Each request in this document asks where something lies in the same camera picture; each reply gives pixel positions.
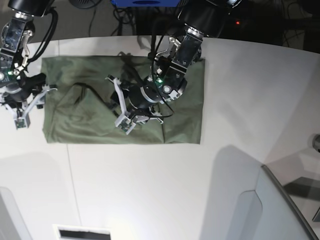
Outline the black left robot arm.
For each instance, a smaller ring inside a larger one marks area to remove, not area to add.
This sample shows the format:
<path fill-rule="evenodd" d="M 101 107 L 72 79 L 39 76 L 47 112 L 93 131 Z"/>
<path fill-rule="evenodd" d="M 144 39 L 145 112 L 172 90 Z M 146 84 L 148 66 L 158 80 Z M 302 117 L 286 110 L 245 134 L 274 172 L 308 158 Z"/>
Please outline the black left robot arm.
<path fill-rule="evenodd" d="M 127 59 L 124 61 L 123 70 L 128 78 L 110 79 L 115 85 L 110 109 L 124 107 L 130 115 L 151 117 L 156 114 L 155 105 L 181 97 L 188 84 L 187 69 L 201 57 L 204 37 L 219 37 L 227 18 L 241 3 L 240 0 L 190 0 L 175 21 L 159 17 L 154 28 L 166 23 L 168 28 L 181 26 L 182 33 L 170 35 L 170 46 L 164 51 L 159 51 L 156 36 L 151 36 L 150 73 L 144 78 Z"/>

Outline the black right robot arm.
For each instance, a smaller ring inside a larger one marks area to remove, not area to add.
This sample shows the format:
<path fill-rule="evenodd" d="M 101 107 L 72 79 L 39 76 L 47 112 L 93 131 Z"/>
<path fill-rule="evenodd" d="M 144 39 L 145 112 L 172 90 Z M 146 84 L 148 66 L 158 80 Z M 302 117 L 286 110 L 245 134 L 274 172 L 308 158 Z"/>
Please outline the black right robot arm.
<path fill-rule="evenodd" d="M 8 7 L 15 11 L 11 20 L 3 26 L 0 35 L 0 102 L 20 103 L 31 94 L 38 94 L 45 84 L 45 75 L 40 73 L 27 77 L 28 65 L 44 53 L 58 23 L 58 13 L 52 0 L 10 0 Z M 50 26 L 33 56 L 28 43 L 34 37 L 35 17 L 51 15 Z"/>

